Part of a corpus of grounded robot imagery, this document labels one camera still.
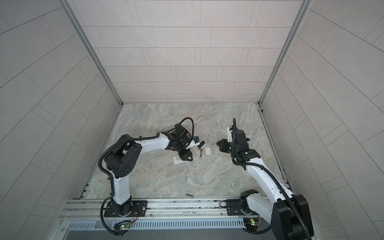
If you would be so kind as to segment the red white remote control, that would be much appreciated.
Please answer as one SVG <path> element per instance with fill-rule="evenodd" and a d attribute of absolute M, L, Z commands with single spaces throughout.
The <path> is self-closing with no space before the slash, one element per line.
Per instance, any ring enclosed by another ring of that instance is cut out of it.
<path fill-rule="evenodd" d="M 189 158 L 186 159 L 186 160 L 182 160 L 182 159 L 180 158 L 180 156 L 177 155 L 177 156 L 173 156 L 173 162 L 174 162 L 175 165 L 177 165 L 177 164 L 181 164 L 181 163 L 184 163 L 184 162 L 191 162 L 191 161 L 193 160 L 193 157 L 194 157 L 194 155 L 192 155 L 191 157 L 189 157 Z"/>

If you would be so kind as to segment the black battery cover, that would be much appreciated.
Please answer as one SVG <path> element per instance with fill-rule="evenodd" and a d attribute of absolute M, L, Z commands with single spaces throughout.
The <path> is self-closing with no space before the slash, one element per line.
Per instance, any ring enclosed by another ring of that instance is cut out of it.
<path fill-rule="evenodd" d="M 200 144 L 198 145 L 198 148 L 201 149 L 204 146 L 205 142 L 201 141 Z"/>

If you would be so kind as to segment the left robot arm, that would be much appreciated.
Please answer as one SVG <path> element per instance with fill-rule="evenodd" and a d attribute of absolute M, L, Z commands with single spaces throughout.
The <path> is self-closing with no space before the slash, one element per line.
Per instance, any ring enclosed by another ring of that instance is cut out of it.
<path fill-rule="evenodd" d="M 129 174 L 133 171 L 140 155 L 155 150 L 171 150 L 177 152 L 177 159 L 192 161 L 191 148 L 201 143 L 181 124 L 173 129 L 156 133 L 152 137 L 133 138 L 126 134 L 110 146 L 98 161 L 100 171 L 108 175 L 111 184 L 112 201 L 117 206 L 123 206 L 132 200 L 130 193 Z"/>

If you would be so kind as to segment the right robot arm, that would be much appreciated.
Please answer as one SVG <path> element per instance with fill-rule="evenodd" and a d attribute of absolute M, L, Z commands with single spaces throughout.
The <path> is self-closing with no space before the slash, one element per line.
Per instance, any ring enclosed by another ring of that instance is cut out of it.
<path fill-rule="evenodd" d="M 233 164 L 247 171 L 265 193 L 262 196 L 256 190 L 244 191 L 237 201 L 226 201 L 227 209 L 239 207 L 239 213 L 257 214 L 269 223 L 260 233 L 271 230 L 277 240 L 310 240 L 314 229 L 305 197 L 295 195 L 274 176 L 261 155 L 249 148 L 244 131 L 231 126 L 227 132 L 227 139 L 217 142 L 219 150 L 230 154 Z"/>

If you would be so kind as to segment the right circuit board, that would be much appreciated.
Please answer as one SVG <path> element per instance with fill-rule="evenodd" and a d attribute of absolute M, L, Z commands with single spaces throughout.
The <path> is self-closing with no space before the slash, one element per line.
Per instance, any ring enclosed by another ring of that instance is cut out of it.
<path fill-rule="evenodd" d="M 243 219 L 245 230 L 251 233 L 258 232 L 263 220 L 260 218 L 244 218 Z"/>

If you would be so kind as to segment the circuit board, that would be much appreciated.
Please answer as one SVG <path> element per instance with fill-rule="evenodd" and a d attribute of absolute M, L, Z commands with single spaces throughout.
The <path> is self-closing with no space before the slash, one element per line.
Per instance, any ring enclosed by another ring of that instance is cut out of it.
<path fill-rule="evenodd" d="M 115 231 L 128 231 L 133 225 L 134 221 L 126 220 L 119 223 L 116 223 L 114 226 Z"/>
<path fill-rule="evenodd" d="M 244 218 L 243 219 L 245 230 L 251 233 L 258 232 L 263 220 L 260 218 Z"/>

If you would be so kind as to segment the left circuit board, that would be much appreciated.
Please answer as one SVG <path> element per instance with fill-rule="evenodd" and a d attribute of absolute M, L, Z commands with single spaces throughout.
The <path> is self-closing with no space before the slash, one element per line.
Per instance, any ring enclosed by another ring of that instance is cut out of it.
<path fill-rule="evenodd" d="M 133 225 L 134 221 L 126 220 L 119 223 L 116 223 L 114 226 L 115 231 L 128 231 Z"/>

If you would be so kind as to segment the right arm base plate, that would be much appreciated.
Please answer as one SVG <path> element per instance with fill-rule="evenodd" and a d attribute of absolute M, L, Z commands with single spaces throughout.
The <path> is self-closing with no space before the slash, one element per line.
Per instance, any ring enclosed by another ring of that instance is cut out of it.
<path fill-rule="evenodd" d="M 258 216 L 257 212 L 252 211 L 245 198 L 239 199 L 228 199 L 222 201 L 220 204 L 221 208 L 227 210 L 228 216 Z"/>

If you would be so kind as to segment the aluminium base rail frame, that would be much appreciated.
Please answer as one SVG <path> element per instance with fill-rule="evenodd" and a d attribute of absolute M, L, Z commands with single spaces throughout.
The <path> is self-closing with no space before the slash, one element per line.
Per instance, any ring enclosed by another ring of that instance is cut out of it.
<path fill-rule="evenodd" d="M 139 220 L 157 219 L 208 219 L 226 217 L 245 217 L 256 216 L 228 216 L 227 210 L 220 207 L 220 203 L 228 199 L 239 199 L 239 197 L 203 197 L 203 198 L 152 198 L 152 199 L 132 199 L 131 201 L 147 201 L 147 210 L 144 217 L 133 217 Z M 123 220 L 132 217 L 104 217 L 104 208 L 112 200 L 89 199 L 68 201 L 60 220 Z"/>

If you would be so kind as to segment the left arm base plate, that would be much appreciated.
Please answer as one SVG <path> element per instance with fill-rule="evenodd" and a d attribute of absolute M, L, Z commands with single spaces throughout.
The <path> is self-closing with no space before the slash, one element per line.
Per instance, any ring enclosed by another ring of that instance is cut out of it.
<path fill-rule="evenodd" d="M 114 200 L 110 201 L 104 208 L 104 217 L 144 217 L 147 210 L 147 201 L 128 201 L 118 205 Z"/>

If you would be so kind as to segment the aluminium corner post right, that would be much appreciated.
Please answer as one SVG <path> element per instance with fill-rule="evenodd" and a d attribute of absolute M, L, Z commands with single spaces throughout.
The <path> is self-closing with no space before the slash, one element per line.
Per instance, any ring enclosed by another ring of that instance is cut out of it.
<path fill-rule="evenodd" d="M 277 74 L 279 73 L 279 70 L 285 60 L 285 57 L 287 56 L 288 52 L 289 52 L 289 49 L 300 29 L 300 26 L 310 8 L 310 5 L 311 5 L 311 0 L 304 0 L 299 8 L 299 11 L 297 13 L 297 16 L 293 22 L 293 25 L 289 31 L 289 34 L 287 36 L 287 39 L 285 40 L 285 43 L 283 45 L 283 48 L 281 50 L 281 53 L 276 61 L 276 64 L 272 70 L 272 73 L 270 75 L 270 78 L 266 84 L 266 88 L 264 89 L 263 93 L 262 93 L 262 96 L 258 102 L 259 106 L 262 106 L 263 103 L 265 102 L 266 98 L 267 98 L 267 95 L 270 91 L 270 89 L 272 88 L 272 85 L 273 85 L 273 82 L 274 80 L 276 79 L 277 77 Z"/>

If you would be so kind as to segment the aluminium corner post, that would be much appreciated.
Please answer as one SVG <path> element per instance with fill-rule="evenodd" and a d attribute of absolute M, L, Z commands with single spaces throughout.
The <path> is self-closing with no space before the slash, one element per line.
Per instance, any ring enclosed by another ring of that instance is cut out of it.
<path fill-rule="evenodd" d="M 281 50 L 281 53 L 276 61 L 276 64 L 272 70 L 272 73 L 270 75 L 270 78 L 266 84 L 266 88 L 264 89 L 263 93 L 262 93 L 262 96 L 258 102 L 259 106 L 262 106 L 263 103 L 265 102 L 266 98 L 267 98 L 267 95 L 270 91 L 270 89 L 272 88 L 272 85 L 273 85 L 273 82 L 274 80 L 276 79 L 277 77 L 277 74 L 279 73 L 279 70 L 285 60 L 285 57 L 287 56 L 288 52 L 289 52 L 289 49 L 300 29 L 300 26 L 310 8 L 310 5 L 311 5 L 311 0 L 304 0 L 299 8 L 299 11 L 297 13 L 297 16 L 293 22 L 293 25 L 289 31 L 289 34 L 287 36 L 287 39 L 285 40 L 285 43 L 283 45 L 283 48 Z"/>
<path fill-rule="evenodd" d="M 113 85 L 111 79 L 109 78 L 105 68 L 103 67 L 102 62 L 100 61 L 100 58 L 97 56 L 95 49 L 92 47 L 89 39 L 87 38 L 86 33 L 84 32 L 82 26 L 80 25 L 79 21 L 77 20 L 69 2 L 65 1 L 65 0 L 58 0 L 58 3 L 60 5 L 60 7 L 62 8 L 65 16 L 67 17 L 68 21 L 70 22 L 71 26 L 73 27 L 75 33 L 77 34 L 83 47 L 87 51 L 90 59 L 92 60 L 96 69 L 98 70 L 99 74 L 101 75 L 102 79 L 106 82 L 109 89 L 112 91 L 113 95 L 115 96 L 116 100 L 118 101 L 118 103 L 122 107 L 124 105 L 124 103 L 122 102 L 116 88 L 114 87 L 114 85 Z"/>

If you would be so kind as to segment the aluminium corner post left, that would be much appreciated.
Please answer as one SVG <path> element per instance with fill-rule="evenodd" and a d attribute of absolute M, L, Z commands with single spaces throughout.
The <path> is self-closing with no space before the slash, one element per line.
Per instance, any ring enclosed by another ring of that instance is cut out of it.
<path fill-rule="evenodd" d="M 106 82 L 109 89 L 112 91 L 113 95 L 115 96 L 116 100 L 118 101 L 118 103 L 122 107 L 124 105 L 124 103 L 122 102 L 116 88 L 114 87 L 114 85 L 113 85 L 111 79 L 109 78 L 105 68 L 103 67 L 102 62 L 100 61 L 100 58 L 97 56 L 95 49 L 92 47 L 89 39 L 87 38 L 86 33 L 84 32 L 82 26 L 80 25 L 79 21 L 77 20 L 69 2 L 65 1 L 65 0 L 58 0 L 58 3 L 60 5 L 60 7 L 62 8 L 65 16 L 67 17 L 68 21 L 70 22 L 71 26 L 73 27 L 75 33 L 77 34 L 83 47 L 87 51 L 90 59 L 92 60 L 96 69 L 98 70 L 99 74 L 101 75 L 102 79 Z"/>

